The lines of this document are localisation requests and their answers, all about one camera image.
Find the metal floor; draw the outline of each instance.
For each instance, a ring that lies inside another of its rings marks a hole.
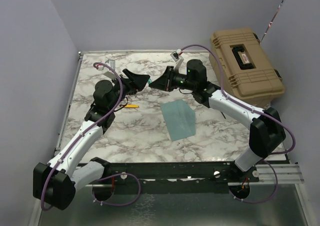
[[[268,197],[273,185],[254,185],[248,199]],[[129,201],[134,195],[114,195],[113,202]],[[100,206],[93,203],[91,188],[79,191],[64,211],[56,208],[42,212],[41,226],[304,226],[307,225],[293,184],[279,185],[273,200],[246,204],[229,194],[142,194],[127,207]]]

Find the white cable clip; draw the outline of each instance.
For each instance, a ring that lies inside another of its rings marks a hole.
[[[179,70],[180,66],[182,65],[182,63],[183,63],[184,60],[185,60],[185,59],[183,58],[183,56],[181,56],[181,54],[182,54],[181,49],[178,49],[177,51],[171,53],[171,57],[172,57],[172,59],[173,59],[174,62],[175,62],[175,67],[174,67],[174,70],[175,70],[175,71],[178,71],[178,70]]]
[[[105,67],[104,67],[103,65],[98,65],[97,70],[98,70],[98,71],[103,71],[104,68],[105,68]]]

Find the marble tabletop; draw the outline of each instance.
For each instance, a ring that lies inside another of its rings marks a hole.
[[[207,53],[184,53],[180,72],[186,71],[186,62],[200,59],[207,68],[207,77],[218,84]],[[93,102],[95,84],[103,79],[106,71],[93,68],[94,62],[116,61],[116,71],[127,68],[133,73],[149,74],[152,80],[175,63],[170,53],[105,52],[87,53],[83,56],[69,117],[61,148],[70,141],[82,124]],[[100,157],[109,162],[190,162],[235,160],[247,147],[249,131],[221,112],[198,104],[192,95],[178,90],[164,92],[145,89],[128,97],[129,103],[139,108],[124,108],[115,113],[115,120],[104,136],[86,153],[81,162]],[[162,115],[160,104],[183,99],[195,111],[196,134],[172,142]],[[280,145],[276,151],[282,151]],[[268,160],[285,160],[284,155],[272,155]]]

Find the white enclosure wall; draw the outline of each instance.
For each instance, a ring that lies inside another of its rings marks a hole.
[[[320,0],[286,0],[262,42],[286,92],[273,106],[296,136],[298,162],[320,222]],[[285,141],[286,148],[291,140]]]
[[[27,225],[79,56],[50,0],[0,0],[0,18],[0,225]]]
[[[261,38],[282,0],[52,0],[81,51],[209,45],[216,30]]]

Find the green cloth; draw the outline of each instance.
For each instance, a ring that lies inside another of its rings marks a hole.
[[[196,114],[183,100],[160,105],[171,141],[195,135]]]

